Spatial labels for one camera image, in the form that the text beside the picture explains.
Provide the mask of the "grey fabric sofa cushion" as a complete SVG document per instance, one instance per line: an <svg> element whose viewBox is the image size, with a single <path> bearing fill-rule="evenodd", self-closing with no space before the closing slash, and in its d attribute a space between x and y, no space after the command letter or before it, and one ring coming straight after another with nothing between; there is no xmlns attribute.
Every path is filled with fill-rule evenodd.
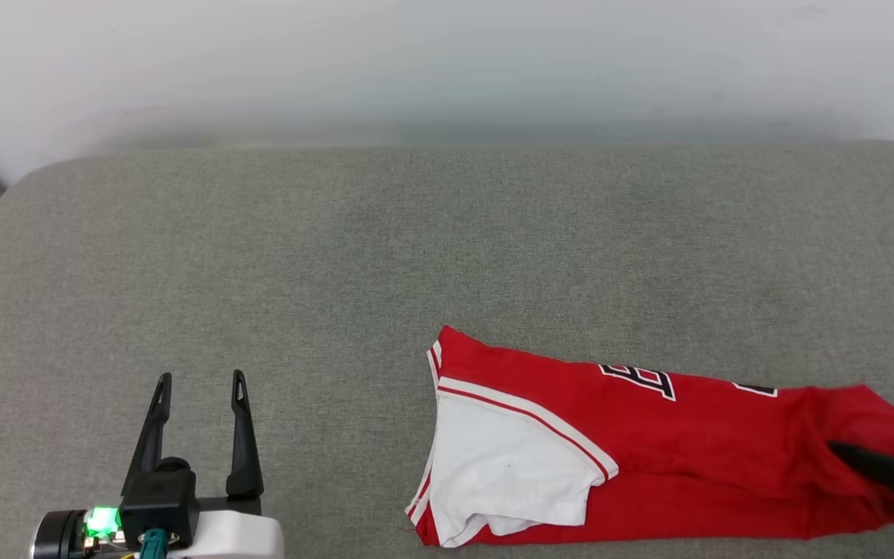
<svg viewBox="0 0 894 559"><path fill-rule="evenodd" d="M894 143L177 150L0 200L0 559L117 505L159 376L164 450L224 490L242 370L286 559L894 559L810 542L439 550L404 515L443 325L567 360L894 403Z"/></svg>

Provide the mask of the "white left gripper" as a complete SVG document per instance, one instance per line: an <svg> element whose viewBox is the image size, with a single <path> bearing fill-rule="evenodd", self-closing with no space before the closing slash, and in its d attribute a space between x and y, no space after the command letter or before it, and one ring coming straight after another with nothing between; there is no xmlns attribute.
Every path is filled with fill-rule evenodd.
<svg viewBox="0 0 894 559"><path fill-rule="evenodd" d="M171 414L172 379L172 373L158 378L122 485L124 498L136 477L154 473L162 460L163 429ZM201 513L194 541L189 547L174 549L172 559L284 559L282 527L277 519L262 515L262 463L253 427L251 395L241 370L234 371L230 406L234 412L234 438L226 480L227 498L199 500Z"/></svg>

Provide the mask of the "red and white jersey shirt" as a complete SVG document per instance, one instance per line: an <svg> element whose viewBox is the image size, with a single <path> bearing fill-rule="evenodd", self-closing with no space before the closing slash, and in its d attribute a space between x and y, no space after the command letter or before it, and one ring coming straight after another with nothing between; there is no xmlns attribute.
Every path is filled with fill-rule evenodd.
<svg viewBox="0 0 894 559"><path fill-rule="evenodd" d="M894 493L827 446L894 456L894 404L865 385L567 362L452 327L426 357L434 436L405 514L427 546L815 539L894 524Z"/></svg>

